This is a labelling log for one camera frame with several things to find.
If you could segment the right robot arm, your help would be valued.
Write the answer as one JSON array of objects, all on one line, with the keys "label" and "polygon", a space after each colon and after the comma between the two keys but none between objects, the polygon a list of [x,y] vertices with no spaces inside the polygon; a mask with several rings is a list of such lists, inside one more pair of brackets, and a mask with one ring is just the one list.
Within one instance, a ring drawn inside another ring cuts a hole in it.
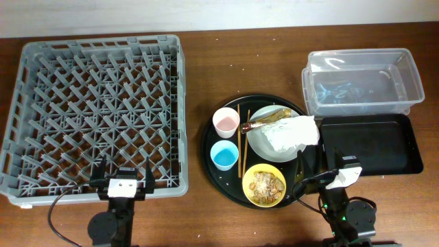
[{"label": "right robot arm", "polygon": [[333,236],[324,239],[323,246],[372,246],[377,205],[363,197],[348,197],[346,192],[360,177],[361,164],[356,156],[346,156],[337,148],[333,153],[335,167],[294,183],[292,197],[331,227]]}]

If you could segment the white napkin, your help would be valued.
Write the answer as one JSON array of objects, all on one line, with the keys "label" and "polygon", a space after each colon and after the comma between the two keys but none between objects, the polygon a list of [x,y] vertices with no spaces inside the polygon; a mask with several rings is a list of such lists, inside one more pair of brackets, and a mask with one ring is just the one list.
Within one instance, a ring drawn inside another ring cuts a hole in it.
[{"label": "white napkin", "polygon": [[261,127],[262,133],[275,152],[286,152],[299,145],[317,145],[320,133],[314,116],[297,116],[280,119]]}]

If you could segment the pink cup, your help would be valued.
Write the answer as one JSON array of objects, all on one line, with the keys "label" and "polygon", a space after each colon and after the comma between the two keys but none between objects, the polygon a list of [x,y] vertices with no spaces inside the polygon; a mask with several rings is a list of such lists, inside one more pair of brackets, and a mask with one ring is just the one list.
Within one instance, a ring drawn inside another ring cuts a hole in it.
[{"label": "pink cup", "polygon": [[223,107],[215,111],[212,122],[216,133],[221,138],[228,139],[236,132],[240,118],[235,109]]}]

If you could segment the peanut shells and food scraps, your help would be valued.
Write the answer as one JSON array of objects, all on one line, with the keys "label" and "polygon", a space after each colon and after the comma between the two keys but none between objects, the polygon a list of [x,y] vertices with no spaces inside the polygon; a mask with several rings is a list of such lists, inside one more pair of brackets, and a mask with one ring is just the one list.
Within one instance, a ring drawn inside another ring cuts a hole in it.
[{"label": "peanut shells and food scraps", "polygon": [[281,201],[285,185],[273,173],[255,172],[250,179],[248,189],[251,201],[258,205],[267,206]]}]

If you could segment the blue cup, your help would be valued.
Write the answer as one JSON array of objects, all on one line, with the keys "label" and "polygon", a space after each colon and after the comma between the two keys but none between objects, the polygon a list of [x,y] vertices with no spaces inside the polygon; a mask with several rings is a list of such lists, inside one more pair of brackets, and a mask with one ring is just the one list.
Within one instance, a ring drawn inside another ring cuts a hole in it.
[{"label": "blue cup", "polygon": [[228,171],[237,162],[239,150],[233,142],[221,140],[212,146],[210,157],[218,170]]}]

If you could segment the yellow bowl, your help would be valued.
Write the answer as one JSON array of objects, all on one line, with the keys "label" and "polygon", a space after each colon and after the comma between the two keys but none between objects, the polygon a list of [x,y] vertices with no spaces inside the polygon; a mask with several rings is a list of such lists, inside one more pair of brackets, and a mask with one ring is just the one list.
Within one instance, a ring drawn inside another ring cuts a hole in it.
[{"label": "yellow bowl", "polygon": [[281,201],[275,202],[273,204],[269,204],[267,206],[263,206],[263,205],[258,205],[255,202],[250,200],[250,190],[248,189],[248,185],[250,184],[250,179],[255,172],[273,173],[276,177],[280,178],[284,182],[284,185],[285,185],[285,192],[283,193],[283,197],[282,197],[281,201],[284,199],[285,194],[286,194],[287,183],[286,183],[285,177],[281,173],[281,171],[273,165],[262,163],[262,164],[253,165],[251,168],[249,168],[246,171],[244,178],[242,178],[242,188],[244,191],[244,195],[247,197],[247,199],[249,199],[249,201],[251,203],[253,203],[254,205],[261,207],[261,208],[271,208],[271,207],[274,207],[274,206],[277,206],[278,204],[280,204]]}]

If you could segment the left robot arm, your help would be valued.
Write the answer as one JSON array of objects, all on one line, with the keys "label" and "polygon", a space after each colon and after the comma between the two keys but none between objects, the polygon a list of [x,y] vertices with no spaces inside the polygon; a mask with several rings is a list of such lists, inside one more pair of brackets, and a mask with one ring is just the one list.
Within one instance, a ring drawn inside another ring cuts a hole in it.
[{"label": "left robot arm", "polygon": [[92,217],[88,235],[94,246],[130,246],[134,219],[134,204],[153,194],[155,179],[150,161],[145,161],[145,184],[138,186],[138,169],[120,167],[114,176],[105,175],[106,157],[92,169],[90,186],[97,190],[101,201],[108,202],[108,209]]}]

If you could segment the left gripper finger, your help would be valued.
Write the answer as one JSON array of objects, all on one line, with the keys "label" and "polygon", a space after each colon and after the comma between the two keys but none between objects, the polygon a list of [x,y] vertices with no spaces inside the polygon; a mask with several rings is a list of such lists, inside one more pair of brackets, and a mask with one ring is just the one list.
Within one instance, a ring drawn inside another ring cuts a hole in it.
[{"label": "left gripper finger", "polygon": [[103,155],[100,164],[97,167],[97,178],[104,179],[105,178],[105,169],[106,169],[106,155]]},{"label": "left gripper finger", "polygon": [[155,188],[155,178],[150,167],[150,160],[147,157],[145,163],[145,188]]}]

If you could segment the gold foil wrapper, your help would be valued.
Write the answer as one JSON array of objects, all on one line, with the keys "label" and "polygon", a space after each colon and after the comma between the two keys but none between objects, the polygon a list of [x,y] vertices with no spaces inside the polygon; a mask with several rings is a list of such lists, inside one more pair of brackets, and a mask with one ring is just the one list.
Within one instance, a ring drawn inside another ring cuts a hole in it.
[{"label": "gold foil wrapper", "polygon": [[262,117],[254,121],[247,121],[246,123],[241,124],[240,130],[242,134],[245,134],[256,128],[260,128],[268,124],[273,124],[274,122],[280,119],[291,117],[291,115],[292,115],[292,109],[282,108],[277,110],[276,112],[271,113],[268,116]]}]

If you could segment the white plate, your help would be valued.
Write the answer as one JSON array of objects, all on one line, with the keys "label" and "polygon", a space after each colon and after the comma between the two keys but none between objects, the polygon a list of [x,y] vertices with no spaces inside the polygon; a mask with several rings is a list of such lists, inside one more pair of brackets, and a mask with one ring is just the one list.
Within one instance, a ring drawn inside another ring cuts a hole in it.
[{"label": "white plate", "polygon": [[[264,106],[251,115],[250,121],[266,117],[283,108],[287,107],[281,105]],[[248,132],[247,138],[251,148],[256,154],[267,161],[275,163],[292,161],[297,157],[298,151],[303,152],[306,149],[305,145],[299,145],[297,148],[290,148],[285,152],[276,152],[260,128]]]}]

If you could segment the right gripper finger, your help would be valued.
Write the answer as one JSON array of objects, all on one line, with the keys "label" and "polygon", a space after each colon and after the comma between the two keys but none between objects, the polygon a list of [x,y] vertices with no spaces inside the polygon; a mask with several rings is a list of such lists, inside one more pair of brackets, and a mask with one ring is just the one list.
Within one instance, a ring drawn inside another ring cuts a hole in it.
[{"label": "right gripper finger", "polygon": [[336,169],[342,169],[345,165],[345,161],[343,159],[344,154],[337,148],[333,149],[334,151],[334,164]]},{"label": "right gripper finger", "polygon": [[309,173],[309,166],[302,151],[298,151],[296,161],[296,180],[303,180],[307,177]]}]

